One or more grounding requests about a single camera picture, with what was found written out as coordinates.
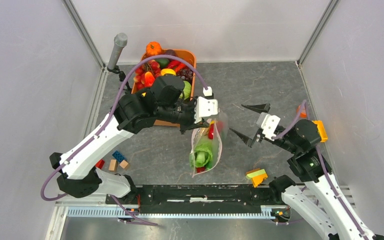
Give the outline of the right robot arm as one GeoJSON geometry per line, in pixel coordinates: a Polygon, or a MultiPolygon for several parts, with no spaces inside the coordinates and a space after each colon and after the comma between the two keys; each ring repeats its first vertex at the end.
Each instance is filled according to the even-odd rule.
{"type": "Polygon", "coordinates": [[[289,168],[318,200],[308,199],[289,176],[282,175],[269,183],[268,196],[273,203],[291,207],[323,240],[384,240],[383,235],[370,230],[343,194],[320,150],[320,144],[328,139],[323,123],[302,117],[308,110],[306,100],[287,127],[280,125],[280,117],[269,113],[268,103],[245,108],[259,114],[258,130],[253,138],[233,132],[249,147],[265,140],[291,153],[289,168]]]}

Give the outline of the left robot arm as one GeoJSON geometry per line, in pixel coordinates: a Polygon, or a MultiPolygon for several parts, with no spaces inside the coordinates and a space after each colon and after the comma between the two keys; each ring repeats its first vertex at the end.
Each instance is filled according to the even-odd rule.
{"type": "Polygon", "coordinates": [[[128,175],[115,175],[96,164],[110,150],[141,130],[153,127],[155,121],[178,124],[180,132],[208,127],[208,119],[219,113],[213,95],[194,97],[184,103],[180,97],[185,84],[175,75],[156,78],[152,86],[125,94],[104,120],[77,146],[66,153],[54,152],[50,162],[59,190],[74,198],[93,193],[113,195],[125,204],[137,198],[133,180],[128,175]]]}

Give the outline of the clear zip top bag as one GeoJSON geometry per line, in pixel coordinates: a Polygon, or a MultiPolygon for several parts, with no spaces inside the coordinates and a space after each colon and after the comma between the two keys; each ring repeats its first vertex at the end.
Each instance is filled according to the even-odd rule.
{"type": "Polygon", "coordinates": [[[207,120],[209,127],[194,129],[191,137],[189,165],[192,176],[202,175],[214,169],[221,160],[224,143],[229,131],[226,113],[207,120]]]}

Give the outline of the green napa cabbage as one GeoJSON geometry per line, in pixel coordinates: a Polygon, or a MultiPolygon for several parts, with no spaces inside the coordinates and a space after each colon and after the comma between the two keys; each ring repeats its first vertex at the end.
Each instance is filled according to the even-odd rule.
{"type": "Polygon", "coordinates": [[[214,166],[213,140],[202,137],[189,154],[189,164],[192,168],[206,167],[206,170],[214,166]]]}

